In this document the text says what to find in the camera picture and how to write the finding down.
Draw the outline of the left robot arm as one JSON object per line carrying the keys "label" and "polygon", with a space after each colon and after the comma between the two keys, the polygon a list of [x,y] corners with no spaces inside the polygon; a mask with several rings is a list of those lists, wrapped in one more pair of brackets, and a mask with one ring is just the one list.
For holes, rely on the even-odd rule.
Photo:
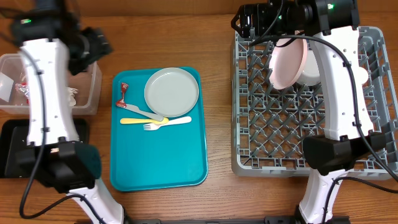
{"label": "left robot arm", "polygon": [[99,29],[81,29],[63,0],[40,0],[17,12],[10,26],[29,86],[27,147],[16,154],[18,165],[73,199],[93,223],[130,223],[101,178],[97,148],[80,141],[69,104],[68,76],[84,71],[112,49]]}

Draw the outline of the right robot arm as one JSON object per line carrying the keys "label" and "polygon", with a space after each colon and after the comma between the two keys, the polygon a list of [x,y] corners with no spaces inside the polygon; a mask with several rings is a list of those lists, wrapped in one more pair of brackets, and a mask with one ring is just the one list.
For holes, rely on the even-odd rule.
{"label": "right robot arm", "polygon": [[397,175],[381,34],[360,26],[355,0],[245,4],[231,27],[233,172],[308,177],[294,215],[266,223],[348,223],[332,212],[343,180]]}

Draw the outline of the white napkin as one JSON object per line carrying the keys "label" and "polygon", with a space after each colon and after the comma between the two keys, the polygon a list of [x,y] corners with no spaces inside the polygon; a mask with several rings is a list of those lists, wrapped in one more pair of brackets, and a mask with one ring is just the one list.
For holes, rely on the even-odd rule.
{"label": "white napkin", "polygon": [[68,98],[69,105],[75,106],[76,105],[75,95],[78,94],[78,89],[68,87],[68,94],[69,94]]}

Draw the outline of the foil wrapper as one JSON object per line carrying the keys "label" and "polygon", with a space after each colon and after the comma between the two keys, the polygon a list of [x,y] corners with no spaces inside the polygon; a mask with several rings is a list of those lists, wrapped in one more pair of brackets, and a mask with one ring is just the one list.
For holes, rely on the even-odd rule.
{"label": "foil wrapper", "polygon": [[25,102],[29,104],[29,86],[27,82],[16,83],[15,89],[18,92],[18,94],[24,95]]}

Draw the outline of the pink round plate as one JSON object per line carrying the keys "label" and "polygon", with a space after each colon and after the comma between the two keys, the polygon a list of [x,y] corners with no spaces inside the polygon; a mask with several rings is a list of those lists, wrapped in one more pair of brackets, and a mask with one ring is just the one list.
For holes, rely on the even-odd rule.
{"label": "pink round plate", "polygon": [[280,39],[276,42],[269,68],[272,70],[269,81],[272,86],[281,90],[292,86],[301,76],[308,55],[305,39]]}

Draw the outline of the white plastic cup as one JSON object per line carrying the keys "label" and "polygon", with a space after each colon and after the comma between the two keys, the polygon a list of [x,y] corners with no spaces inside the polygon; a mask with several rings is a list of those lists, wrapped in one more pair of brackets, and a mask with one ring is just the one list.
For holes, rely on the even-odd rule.
{"label": "white plastic cup", "polygon": [[369,73],[363,67],[358,68],[358,75],[359,75],[360,84],[362,84],[362,85],[364,85],[369,79]]}

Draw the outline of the grey bowl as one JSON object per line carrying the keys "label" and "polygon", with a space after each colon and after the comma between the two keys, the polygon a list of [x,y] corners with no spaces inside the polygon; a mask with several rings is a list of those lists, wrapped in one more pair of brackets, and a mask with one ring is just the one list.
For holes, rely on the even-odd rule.
{"label": "grey bowl", "polygon": [[303,71],[296,82],[306,86],[315,86],[320,83],[320,72],[312,50],[308,51]]}

